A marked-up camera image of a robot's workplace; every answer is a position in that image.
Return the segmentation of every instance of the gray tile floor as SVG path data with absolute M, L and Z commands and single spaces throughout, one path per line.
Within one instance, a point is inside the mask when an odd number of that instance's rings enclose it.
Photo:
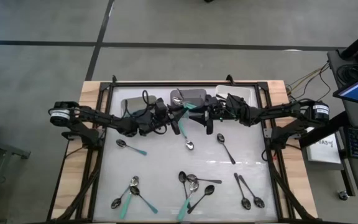
M 0 40 L 96 41 L 108 0 L 0 0 Z M 116 0 L 106 42 L 347 46 L 358 37 L 353 0 Z M 48 121 L 57 100 L 78 100 L 92 47 L 0 45 L 0 139 L 32 151 L 13 161 L 0 189 L 0 219 L 42 222 L 66 141 Z M 291 83 L 326 61 L 325 52 L 102 48 L 93 80 L 282 79 Z M 333 90 L 331 72 L 323 74 Z M 305 97 L 327 90 L 319 78 Z M 340 100 L 324 102 L 335 115 Z M 358 223 L 358 197 L 342 202 L 338 171 L 306 163 L 318 215 Z

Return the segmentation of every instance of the white tray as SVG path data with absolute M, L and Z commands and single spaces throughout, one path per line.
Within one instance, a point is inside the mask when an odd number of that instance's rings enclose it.
M 170 102 L 170 92 L 174 87 L 116 87 L 112 96 L 111 114 L 121 114 L 121 100 L 142 95 L 162 97 Z M 205 87 L 207 94 L 214 95 L 215 87 Z M 251 106 L 256 105 L 255 90 Z M 195 174 L 202 179 L 221 179 L 223 184 L 213 184 L 214 194 L 205 196 L 193 213 L 186 214 L 183 221 L 191 222 L 254 222 L 277 221 L 275 204 L 268 164 L 262 160 L 264 140 L 260 125 L 246 127 L 238 121 L 214 121 L 214 133 L 206 135 L 206 128 L 192 120 L 183 120 L 187 135 L 195 144 L 194 151 L 185 148 L 182 135 L 175 135 L 168 127 L 167 133 L 159 136 L 150 133 L 146 137 L 127 138 L 116 130 L 108 129 L 104 145 L 103 162 L 99 179 L 98 193 L 94 210 L 95 222 L 176 222 L 178 212 L 185 201 L 183 184 L 178 180 L 179 171 Z M 223 146 L 216 140 L 217 133 L 226 138 L 226 146 L 236 160 L 232 165 Z M 117 139 L 123 139 L 128 145 L 147 151 L 143 156 L 129 149 L 120 148 Z M 251 210 L 241 206 L 241 193 L 233 173 L 241 174 L 256 196 L 265 202 L 265 208 L 257 208 L 253 198 L 243 186 L 246 197 L 251 201 Z M 132 176 L 140 178 L 141 195 L 158 209 L 154 214 L 139 198 L 132 196 L 124 220 L 119 215 L 128 196 L 122 198 L 119 208 L 112 210 L 111 202 L 118 198 Z M 194 204 L 204 193 L 209 182 L 201 182 L 197 192 L 191 198 Z

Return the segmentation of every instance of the wooden table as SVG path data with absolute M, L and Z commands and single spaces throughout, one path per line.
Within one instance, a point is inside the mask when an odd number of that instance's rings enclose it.
M 273 105 L 280 105 L 282 103 L 288 103 L 288 97 L 285 90 L 284 81 L 282 80 L 269 80 L 269 81 L 236 81 L 236 82 L 267 82 L 270 92 L 270 99 Z M 101 82 L 84 82 L 79 104 L 81 106 L 90 106 L 92 108 L 96 107 L 96 101 L 98 99 L 99 86 Z M 265 106 L 265 97 L 263 94 L 262 103 Z M 106 97 L 103 98 L 101 111 L 104 111 L 106 105 Z M 285 126 L 288 123 L 293 121 L 293 118 L 280 118 L 276 119 L 277 126 Z M 289 144 L 299 146 L 298 141 L 289 140 Z M 80 140 L 70 141 L 67 149 L 67 154 L 81 147 Z M 306 173 L 305 163 L 303 162 L 302 153 L 299 149 L 292 147 L 287 147 L 283 152 L 283 158 L 285 163 L 285 168 L 288 177 L 288 183 L 291 191 L 294 193 L 295 197 L 299 202 L 306 208 L 309 214 L 314 217 L 317 217 L 317 211 L 313 200 L 313 195 L 310 189 L 310 183 L 308 174 Z M 83 169 L 86 159 L 86 149 L 80 150 L 72 155 L 70 155 L 64 163 L 62 175 L 60 177 L 60 183 L 58 186 L 57 196 L 55 199 L 55 204 L 53 207 L 52 218 L 59 217 L 70 205 L 75 196 L 77 195 L 83 176 Z M 91 189 L 86 195 L 85 204 L 83 207 L 83 216 L 86 216 L 88 211 L 88 201 Z M 288 217 L 288 211 L 286 210 L 286 201 L 283 192 L 281 189 L 280 192 L 280 202 L 282 204 L 284 217 Z

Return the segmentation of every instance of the desk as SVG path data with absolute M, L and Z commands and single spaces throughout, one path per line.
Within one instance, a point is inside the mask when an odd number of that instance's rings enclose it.
M 257 82 L 257 81 L 236 81 L 240 82 Z M 285 90 L 284 82 L 282 80 L 272 80 L 272 81 L 262 81 L 268 83 L 270 100 L 273 105 L 280 105 L 282 103 L 288 103 L 287 93 Z M 79 104 L 82 106 L 90 106 L 92 108 L 96 107 L 96 102 L 99 94 L 99 87 L 101 82 L 84 82 Z M 265 96 L 262 96 L 262 104 L 266 105 Z M 104 111 L 105 102 L 107 96 L 102 99 L 102 108 L 101 111 Z M 276 119 L 277 126 L 285 126 L 290 123 L 293 118 L 281 118 Z M 289 144 L 299 146 L 298 141 L 289 140 Z M 70 141 L 67 147 L 67 153 L 74 151 L 81 147 L 80 140 Z M 308 213 L 312 216 L 317 217 L 316 207 L 314 205 L 313 195 L 310 189 L 309 179 L 306 173 L 305 164 L 303 162 L 303 157 L 301 151 L 294 149 L 292 147 L 287 147 L 283 152 L 283 160 L 285 163 L 285 169 L 287 172 L 288 183 L 291 191 L 294 193 L 299 202 L 304 206 Z M 83 176 L 83 169 L 86 160 L 87 150 L 80 150 L 72 154 L 68 159 L 65 160 L 62 174 L 60 176 L 60 181 L 58 182 L 58 189 L 56 192 L 56 198 L 51 206 L 50 217 L 57 218 L 59 217 L 71 204 L 75 196 L 77 195 L 80 187 Z M 92 166 L 94 165 L 94 159 L 96 156 L 93 156 Z M 88 212 L 88 202 L 90 197 L 91 189 L 86 194 L 85 204 L 83 207 L 82 216 L 85 217 Z M 280 203 L 283 208 L 283 216 L 288 217 L 288 210 L 286 210 L 286 200 L 282 192 L 280 194 Z

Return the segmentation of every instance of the wooden board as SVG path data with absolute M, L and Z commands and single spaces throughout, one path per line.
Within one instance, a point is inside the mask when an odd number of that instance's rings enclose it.
M 236 82 L 267 82 L 272 104 L 280 105 L 282 103 L 288 103 L 288 97 L 285 90 L 285 85 L 282 80 L 268 80 L 268 81 L 242 80 Z M 84 82 L 80 100 L 79 100 L 80 105 L 90 106 L 92 108 L 96 107 L 96 101 L 98 99 L 100 83 L 101 82 Z M 106 104 L 105 102 L 106 99 L 104 98 L 101 111 L 104 111 L 104 107 Z M 293 118 L 280 118 L 280 119 L 276 119 L 276 124 L 277 126 L 285 126 L 291 121 L 293 121 Z M 298 141 L 295 140 L 290 140 L 288 143 L 299 146 Z M 74 151 L 79 147 L 81 147 L 80 142 L 73 141 L 69 143 L 67 153 L 70 153 L 71 151 Z M 70 155 L 70 157 L 68 157 L 65 160 L 62 176 L 60 178 L 60 183 L 58 186 L 55 205 L 53 207 L 52 218 L 59 217 L 59 215 L 61 215 L 64 212 L 67 206 L 71 204 L 71 202 L 77 195 L 81 185 L 85 158 L 86 158 L 86 149 L 80 150 L 75 154 Z M 286 168 L 288 182 L 291 191 L 294 193 L 295 197 L 299 200 L 302 206 L 305 207 L 308 213 L 310 213 L 314 217 L 317 217 L 317 211 L 314 204 L 313 195 L 311 193 L 310 183 L 309 183 L 308 175 L 306 173 L 306 167 L 303 162 L 301 151 L 299 151 L 299 149 L 287 147 L 285 150 L 283 150 L 283 158 L 284 158 L 285 168 Z M 86 217 L 88 211 L 89 194 L 90 194 L 90 190 L 87 193 L 87 197 L 83 209 L 83 217 Z M 285 206 L 285 198 L 282 192 L 280 194 L 280 200 L 283 207 L 284 217 L 288 217 L 288 211 L 286 211 L 286 206 Z

